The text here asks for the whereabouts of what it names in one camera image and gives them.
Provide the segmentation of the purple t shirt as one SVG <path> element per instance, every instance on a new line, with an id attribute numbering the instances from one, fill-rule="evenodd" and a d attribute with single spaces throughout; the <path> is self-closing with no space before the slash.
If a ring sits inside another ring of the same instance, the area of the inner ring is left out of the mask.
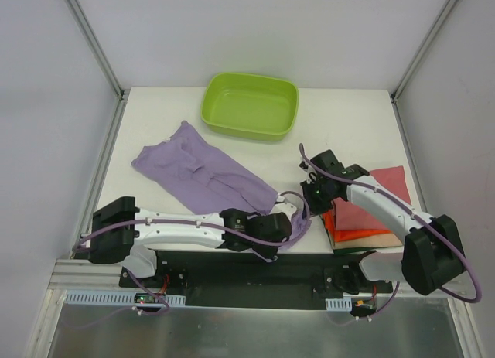
<path id="1" fill-rule="evenodd" d="M 131 166 L 194 214 L 235 208 L 273 213 L 280 193 L 220 149 L 208 144 L 187 121 L 157 145 L 145 146 Z M 291 220 L 294 244 L 311 222 L 298 210 Z"/>

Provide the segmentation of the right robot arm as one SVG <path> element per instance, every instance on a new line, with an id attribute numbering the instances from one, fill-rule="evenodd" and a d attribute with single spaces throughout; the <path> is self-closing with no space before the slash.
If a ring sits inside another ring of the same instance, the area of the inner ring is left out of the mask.
<path id="1" fill-rule="evenodd" d="M 375 281 L 407 283 L 420 295 L 430 295 L 467 270 L 455 221 L 416 210 L 381 185 L 366 169 L 348 167 L 330 150 L 312 159 L 302 157 L 307 178 L 303 196 L 313 215 L 333 210 L 337 199 L 356 206 L 385 226 L 400 241 L 400 253 L 372 251 L 348 272 L 350 287 L 365 292 Z"/>

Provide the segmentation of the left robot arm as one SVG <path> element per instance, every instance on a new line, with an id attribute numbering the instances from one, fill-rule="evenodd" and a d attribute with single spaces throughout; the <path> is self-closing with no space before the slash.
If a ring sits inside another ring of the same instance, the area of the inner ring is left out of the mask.
<path id="1" fill-rule="evenodd" d="M 133 196 L 123 196 L 94 212 L 91 233 L 73 247 L 87 252 L 93 264 L 119 264 L 145 287 L 154 288 L 163 279 L 163 269 L 153 246 L 192 244 L 234 252 L 252 251 L 268 261 L 292 235 L 296 208 L 279 197 L 267 215 L 235 208 L 219 213 L 173 215 L 135 205 Z"/>

